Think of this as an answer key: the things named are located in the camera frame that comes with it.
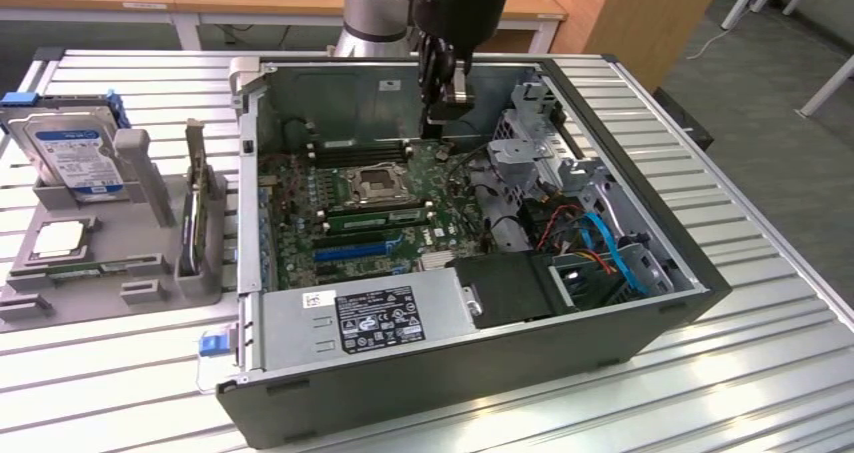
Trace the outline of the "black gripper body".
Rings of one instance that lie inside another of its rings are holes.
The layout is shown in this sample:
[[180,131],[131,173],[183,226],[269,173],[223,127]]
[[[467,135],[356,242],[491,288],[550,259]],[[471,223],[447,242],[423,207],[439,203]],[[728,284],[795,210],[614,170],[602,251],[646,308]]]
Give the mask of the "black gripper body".
[[412,0],[414,24],[459,54],[472,54],[498,29],[506,1]]

